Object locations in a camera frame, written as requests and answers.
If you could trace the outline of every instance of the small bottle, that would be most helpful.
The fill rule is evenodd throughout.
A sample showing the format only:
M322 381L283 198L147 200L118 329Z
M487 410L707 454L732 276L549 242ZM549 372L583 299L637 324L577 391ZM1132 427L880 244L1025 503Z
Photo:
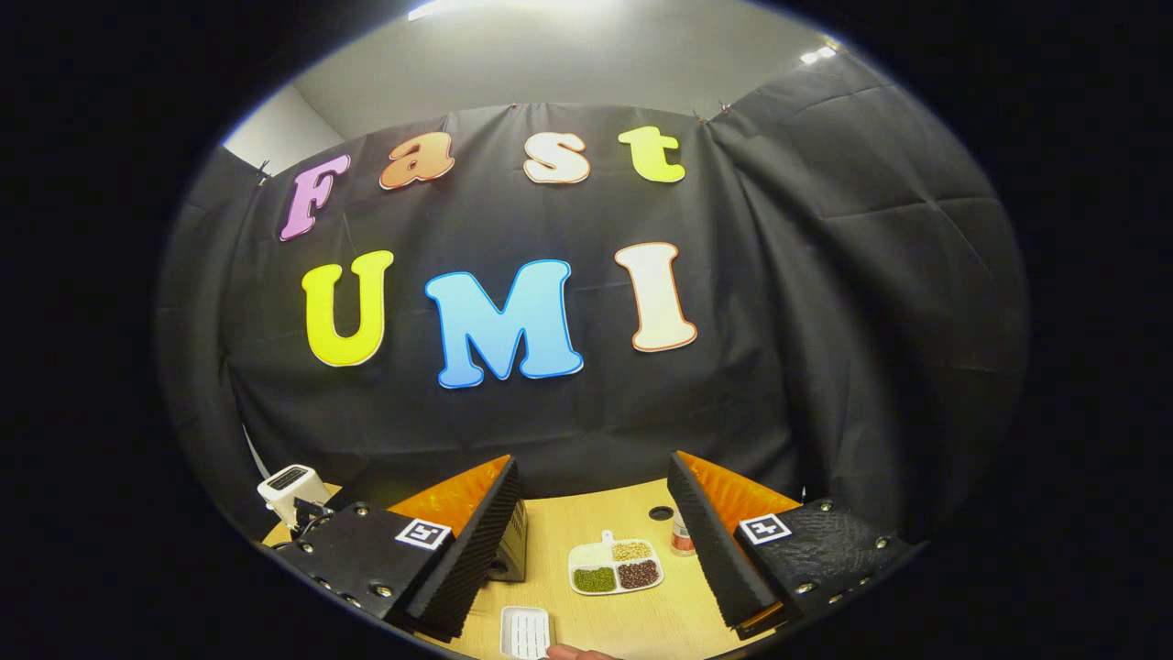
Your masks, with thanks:
M672 554L677 557L692 557L697 554L697 549L692 545L692 537L689 529L684 526L684 518L677 511L672 517Z

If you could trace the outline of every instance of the foam letter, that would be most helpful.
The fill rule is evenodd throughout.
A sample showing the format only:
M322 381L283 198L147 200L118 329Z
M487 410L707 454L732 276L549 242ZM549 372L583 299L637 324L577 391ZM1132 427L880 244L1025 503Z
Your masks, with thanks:
M697 339L697 326L684 319L672 277L672 259L680 250L672 243L640 243L615 252L628 268L636 290L639 329L631 346L645 353L678 349Z
M578 183L590 175L590 162L578 151L586 148L574 132L537 132L526 141L522 169L534 183Z
M285 227L282 229L282 240L289 240L313 229L312 211L326 205L330 189L334 184L334 177L331 175L343 173L350 166L351 157L341 155L325 164L303 171L293 179L293 203L290 204L290 216L285 220Z
M351 264L359 275L359 328L351 338L339 338L334 328L334 283L343 275L343 266L320 265L301 278L306 336L318 360L330 367L354 367L379 351L384 333L382 272L393 259L387 250L377 250Z
M472 388L484 381L484 370L473 365L469 343L476 348L500 381L509 377L522 336L527 379L565 376L583 368L583 356L570 346L562 285L570 264L556 259L527 263L517 270L503 309L489 299L481 283L468 272L441 274L423 286L440 309L445 388Z
M679 149L676 137L660 135L655 125L645 125L619 134L619 142L631 144L631 164L639 176L649 181L674 183L684 178L684 165L667 164L664 149Z
M448 155L452 136L425 132L391 150L391 164L382 170L379 185L384 190L402 188L413 181L430 181L445 175L456 159Z

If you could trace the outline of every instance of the ceiling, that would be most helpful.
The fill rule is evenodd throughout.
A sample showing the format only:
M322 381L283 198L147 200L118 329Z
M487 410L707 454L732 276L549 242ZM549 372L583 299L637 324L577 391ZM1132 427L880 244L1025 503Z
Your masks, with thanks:
M743 0L448 0L399 18L293 84L344 140L504 103L637 106L712 117L826 38Z

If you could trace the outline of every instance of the human hand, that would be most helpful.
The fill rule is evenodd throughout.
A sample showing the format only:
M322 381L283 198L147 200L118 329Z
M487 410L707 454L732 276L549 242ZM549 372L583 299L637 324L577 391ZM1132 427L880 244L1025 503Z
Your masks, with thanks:
M598 651L579 651L565 644L556 644L547 649L547 658L550 660L619 660L613 655Z

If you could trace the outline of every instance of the yellow letter u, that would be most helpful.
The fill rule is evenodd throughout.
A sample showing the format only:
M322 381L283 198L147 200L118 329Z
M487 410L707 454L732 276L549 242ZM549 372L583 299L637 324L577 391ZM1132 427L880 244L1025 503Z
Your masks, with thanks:
M334 283L343 266L320 265L301 278L305 288L305 329L310 351L331 367L354 367L371 360L382 345L382 271L394 256L387 250L367 252L354 259L351 271L359 275L359 328L351 338L339 338L334 328Z

